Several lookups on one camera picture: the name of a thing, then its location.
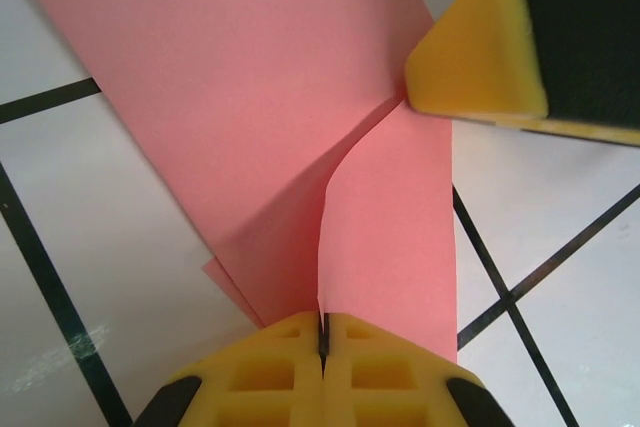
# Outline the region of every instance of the paper sheet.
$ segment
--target paper sheet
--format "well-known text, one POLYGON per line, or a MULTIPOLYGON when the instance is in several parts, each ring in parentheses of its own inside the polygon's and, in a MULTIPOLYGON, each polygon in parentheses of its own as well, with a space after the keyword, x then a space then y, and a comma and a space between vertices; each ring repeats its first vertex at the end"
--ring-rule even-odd
POLYGON ((442 162, 450 129, 402 103, 338 166, 322 218, 318 300, 455 361, 451 164, 442 162))
MULTIPOLYGON (((316 309, 327 183, 397 104, 422 1, 40 2, 215 252, 207 271, 262 324, 316 309)), ((447 135, 420 143, 439 172, 447 135)))

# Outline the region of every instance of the white floor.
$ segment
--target white floor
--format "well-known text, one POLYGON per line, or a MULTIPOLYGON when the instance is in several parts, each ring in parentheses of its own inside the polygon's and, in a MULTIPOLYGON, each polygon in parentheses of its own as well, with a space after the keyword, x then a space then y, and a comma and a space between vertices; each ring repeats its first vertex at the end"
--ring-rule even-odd
MULTIPOLYGON (((453 0, 425 0, 439 16, 453 0)), ((33 0, 0 0, 0 104, 88 77, 33 0)), ((135 417, 253 330, 101 95, 0 125, 0 161, 135 417)), ((508 287, 640 183, 640 149, 457 122, 454 181, 508 287)), ((459 324, 498 300, 461 226, 459 324)), ((518 306, 581 426, 640 426, 640 204, 518 306)), ((0 425, 106 425, 0 221, 0 425)), ((519 427, 565 425, 505 315, 460 352, 519 427)))

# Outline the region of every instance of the tile floor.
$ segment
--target tile floor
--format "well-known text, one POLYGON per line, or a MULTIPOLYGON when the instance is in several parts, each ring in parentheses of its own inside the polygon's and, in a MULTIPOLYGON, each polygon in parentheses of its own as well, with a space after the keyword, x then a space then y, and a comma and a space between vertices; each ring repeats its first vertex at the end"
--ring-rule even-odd
MULTIPOLYGON (((452 1, 425 0, 435 17, 452 1)), ((125 425, 101 408, 137 416, 172 371, 253 327, 101 94, 15 119, 12 101, 88 73, 33 0, 0 12, 0 194, 7 223, 17 199, 31 221, 0 222, 0 425, 125 425), (44 277, 16 244, 33 231, 44 277)), ((454 183, 460 363, 519 427, 640 426, 640 149, 456 122, 454 183)))

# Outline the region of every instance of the pink paper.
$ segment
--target pink paper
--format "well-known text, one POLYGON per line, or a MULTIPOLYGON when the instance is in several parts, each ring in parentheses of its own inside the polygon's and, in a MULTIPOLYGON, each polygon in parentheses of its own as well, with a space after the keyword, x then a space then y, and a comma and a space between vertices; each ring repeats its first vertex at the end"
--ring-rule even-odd
MULTIPOLYGON (((397 105, 422 1, 40 1, 215 252, 207 272, 261 324, 316 309, 327 183, 397 105)), ((441 134, 420 142, 439 172, 441 134)))
POLYGON ((451 163, 442 161, 450 129, 402 103, 338 166, 322 218, 318 300, 455 361, 451 163))

